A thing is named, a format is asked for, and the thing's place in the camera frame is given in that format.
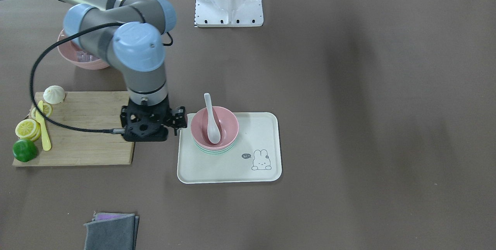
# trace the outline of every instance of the brown table surface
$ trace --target brown table surface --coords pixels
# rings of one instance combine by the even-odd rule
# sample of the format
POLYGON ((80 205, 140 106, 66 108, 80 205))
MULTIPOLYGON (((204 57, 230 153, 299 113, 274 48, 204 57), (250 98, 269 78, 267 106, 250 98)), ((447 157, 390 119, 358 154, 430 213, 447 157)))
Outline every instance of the brown table surface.
MULTIPOLYGON (((0 1, 0 248, 82 249, 94 211, 139 215, 137 250, 496 247, 495 0, 263 0, 264 26, 241 29, 194 28, 195 0, 170 1, 172 106, 208 91, 274 113, 281 178, 183 184, 173 135, 129 166, 13 167, 31 65, 71 5, 0 1)), ((51 84, 126 87, 56 51, 51 84)))

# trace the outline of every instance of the white spoon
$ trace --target white spoon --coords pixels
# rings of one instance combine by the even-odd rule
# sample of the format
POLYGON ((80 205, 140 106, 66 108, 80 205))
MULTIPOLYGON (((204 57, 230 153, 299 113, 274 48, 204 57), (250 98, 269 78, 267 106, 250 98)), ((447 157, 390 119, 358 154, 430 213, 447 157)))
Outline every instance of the white spoon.
POLYGON ((220 131, 214 119, 212 100, 210 99, 209 93, 205 93, 203 96, 205 97, 208 113, 207 136, 212 144, 218 144, 220 142, 220 131))

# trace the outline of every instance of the lemon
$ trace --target lemon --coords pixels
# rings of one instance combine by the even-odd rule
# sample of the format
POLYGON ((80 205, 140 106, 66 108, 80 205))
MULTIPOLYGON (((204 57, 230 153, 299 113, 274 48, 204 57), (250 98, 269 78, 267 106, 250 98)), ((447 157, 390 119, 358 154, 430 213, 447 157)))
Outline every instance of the lemon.
POLYGON ((32 119, 25 119, 15 127, 15 134, 21 139, 32 139, 40 126, 32 119))
MULTIPOLYGON (((48 117, 48 116, 50 116, 52 114, 52 111, 53 111, 52 105, 43 102, 43 114, 46 117, 48 117)), ((35 119, 35 112, 36 112, 36 108, 33 107, 33 109, 31 110, 31 117, 33 119, 35 119)))
POLYGON ((36 133, 34 134, 34 137, 30 138, 29 140, 30 141, 36 141, 37 139, 39 139, 41 137, 41 126, 38 125, 38 130, 36 131, 36 133))

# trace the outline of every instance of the towel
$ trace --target towel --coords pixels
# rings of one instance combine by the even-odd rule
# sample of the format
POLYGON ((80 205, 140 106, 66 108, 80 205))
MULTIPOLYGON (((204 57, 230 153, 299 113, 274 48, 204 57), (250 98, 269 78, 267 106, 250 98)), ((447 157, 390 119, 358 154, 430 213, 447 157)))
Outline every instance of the towel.
POLYGON ((134 250, 139 216, 101 212, 86 226, 84 250, 134 250))

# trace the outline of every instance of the cartoon rabbit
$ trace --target cartoon rabbit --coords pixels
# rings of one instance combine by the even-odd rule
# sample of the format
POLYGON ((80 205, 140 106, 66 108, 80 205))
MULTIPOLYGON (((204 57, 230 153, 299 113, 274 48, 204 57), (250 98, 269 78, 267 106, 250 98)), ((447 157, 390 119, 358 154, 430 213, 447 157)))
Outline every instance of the cartoon rabbit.
POLYGON ((269 154, 267 153, 267 150, 262 149, 262 150, 255 150, 253 153, 253 169, 256 171, 257 169, 271 169, 270 165, 270 159, 269 159, 269 154))

